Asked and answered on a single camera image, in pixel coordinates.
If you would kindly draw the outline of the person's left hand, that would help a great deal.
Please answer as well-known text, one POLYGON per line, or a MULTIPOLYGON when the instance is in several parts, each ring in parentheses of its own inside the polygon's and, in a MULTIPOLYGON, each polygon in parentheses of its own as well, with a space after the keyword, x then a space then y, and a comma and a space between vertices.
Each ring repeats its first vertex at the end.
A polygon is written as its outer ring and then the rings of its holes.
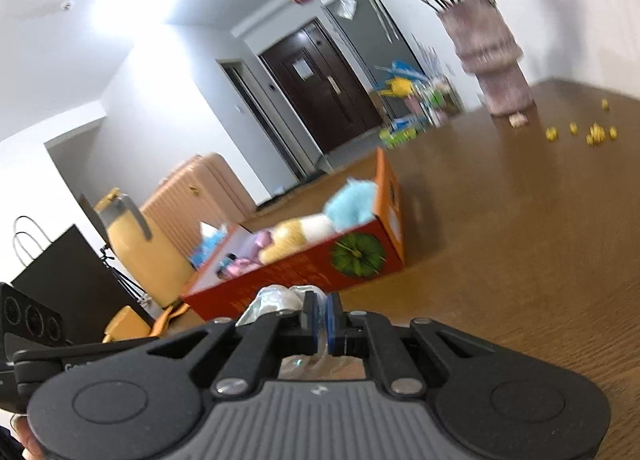
POLYGON ((29 426, 26 416, 14 414, 10 419, 13 434, 24 447, 23 458, 26 460, 46 460, 46 454, 40 447, 35 434, 29 426))

